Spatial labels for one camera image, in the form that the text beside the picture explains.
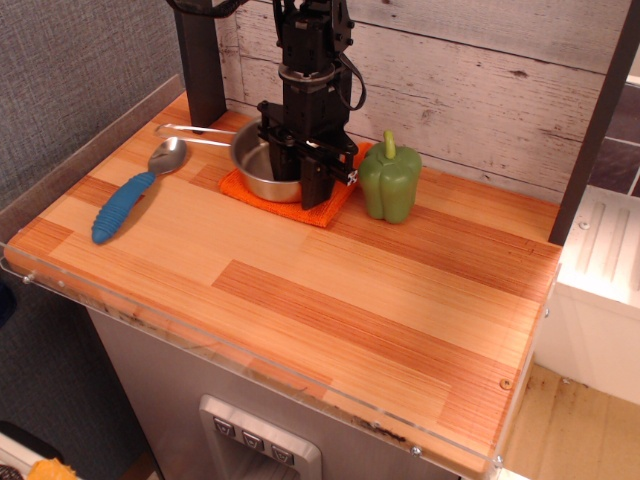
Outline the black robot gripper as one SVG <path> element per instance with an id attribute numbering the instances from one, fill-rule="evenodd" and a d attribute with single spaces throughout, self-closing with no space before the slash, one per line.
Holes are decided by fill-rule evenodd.
<path id="1" fill-rule="evenodd" d="M 345 132 L 353 107 L 353 74 L 325 69 L 305 75 L 280 69 L 283 103 L 264 101 L 259 136 L 269 143 L 275 181 L 301 179 L 301 208 L 310 210 L 327 201 L 335 180 L 356 181 L 355 143 Z"/>

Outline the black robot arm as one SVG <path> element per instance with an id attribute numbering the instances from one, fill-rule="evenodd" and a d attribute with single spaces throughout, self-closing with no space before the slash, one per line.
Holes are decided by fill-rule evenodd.
<path id="1" fill-rule="evenodd" d="M 269 144 L 274 178 L 299 181 L 301 207 L 310 210 L 329 200 L 337 181 L 357 180 L 358 147 L 345 132 L 367 96 L 362 87 L 352 102 L 352 82 L 363 79 L 345 54 L 355 22 L 344 1 L 275 1 L 273 13 L 283 103 L 258 105 L 258 132 Z"/>

